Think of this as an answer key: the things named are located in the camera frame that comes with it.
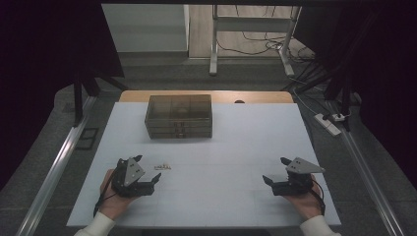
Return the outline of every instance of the white power strip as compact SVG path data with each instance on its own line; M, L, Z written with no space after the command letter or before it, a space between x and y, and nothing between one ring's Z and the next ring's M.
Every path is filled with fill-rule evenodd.
M329 121L329 119L327 119L327 120L324 120L323 119L323 114L321 113L321 114L317 114L317 115L315 115L314 116L314 118L323 126L323 127L325 127L325 129L327 129L333 136L338 136L338 135L340 135L340 131L339 131L339 129L337 129L337 127L335 127L334 125L333 125L333 123L331 123L330 121Z

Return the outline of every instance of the wall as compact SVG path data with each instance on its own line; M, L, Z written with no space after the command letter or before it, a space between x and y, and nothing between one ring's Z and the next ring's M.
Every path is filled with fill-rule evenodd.
M101 6L118 52L188 50L188 5Z

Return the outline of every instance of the gray carpet floor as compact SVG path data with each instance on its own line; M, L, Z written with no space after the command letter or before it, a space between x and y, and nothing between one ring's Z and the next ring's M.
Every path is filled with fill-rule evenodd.
M280 90L291 83L277 60L220 60L218 75L209 76L209 60L185 58L121 58L126 78L118 79L130 89L216 89L216 90ZM296 75L305 65L294 64ZM81 140L69 160L66 170L44 213L35 235L74 235L78 229L66 227L66 222L89 171L100 138L114 102L121 91L97 79L102 92L92 109L85 136L94 134L95 141ZM300 95L311 109L326 112L322 93L317 89ZM311 141L326 170L325 178L342 222L333 227L342 235L389 235L378 209L358 174L341 137L324 130L314 114L294 96L305 119ZM406 235L417 235L415 212L417 192L406 179L384 147L361 123L359 104L351 107L352 135L386 194ZM0 193L0 235L15 235L43 179L74 122L73 90L57 92L55 107L36 142L8 185ZM192 232L208 235L210 232ZM239 232L211 232L211 235L236 235ZM276 228L269 235L302 235L298 227ZM182 231L134 230L116 227L112 235L190 235Z

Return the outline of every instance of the white tabletop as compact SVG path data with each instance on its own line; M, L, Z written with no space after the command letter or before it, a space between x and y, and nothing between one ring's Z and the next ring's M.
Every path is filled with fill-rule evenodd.
M273 228L302 218L284 198L273 195L263 175L287 176L282 156L318 164L297 104L212 105L212 138L151 140L145 102L115 104L68 226L86 226L107 169L119 158L141 154L149 181L161 172L152 196L134 201L117 224L139 228ZM154 170L168 163L171 170ZM326 221L340 224L327 184Z

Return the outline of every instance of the person's left hand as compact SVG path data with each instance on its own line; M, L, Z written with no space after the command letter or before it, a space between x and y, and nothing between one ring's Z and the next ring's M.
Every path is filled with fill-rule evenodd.
M100 186L100 192L104 190L104 187L108 181L108 179L111 176L111 173L113 173L114 169L107 170L107 173L105 174L104 180L101 183ZM112 220L115 220L118 216L120 216L127 208L128 205L137 199L138 197L134 198L122 198L118 196L111 186L109 186L104 194L104 202L102 203L101 207L99 208L99 211L106 215L107 217L111 218Z

